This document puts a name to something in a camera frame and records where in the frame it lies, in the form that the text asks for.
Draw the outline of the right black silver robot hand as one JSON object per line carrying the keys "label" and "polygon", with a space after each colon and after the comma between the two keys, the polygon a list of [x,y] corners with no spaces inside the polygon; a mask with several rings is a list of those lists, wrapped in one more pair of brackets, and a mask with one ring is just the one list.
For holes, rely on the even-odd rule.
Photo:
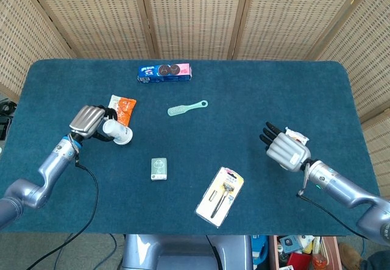
{"label": "right black silver robot hand", "polygon": [[266,145],[266,155],[288,171],[303,170],[306,162],[311,159],[310,150],[302,142],[270,122],[266,122],[259,138]]}

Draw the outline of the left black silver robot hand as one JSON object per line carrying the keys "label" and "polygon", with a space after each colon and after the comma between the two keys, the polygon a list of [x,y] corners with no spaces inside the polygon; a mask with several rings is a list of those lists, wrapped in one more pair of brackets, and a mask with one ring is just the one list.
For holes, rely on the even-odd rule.
{"label": "left black silver robot hand", "polygon": [[98,132],[98,127],[105,118],[117,120],[118,116],[113,108],[103,105],[85,105],[71,121],[69,125],[71,132],[68,134],[68,138],[79,144],[82,144],[84,139],[89,138],[96,138],[104,142],[113,141],[113,137],[104,136]]}

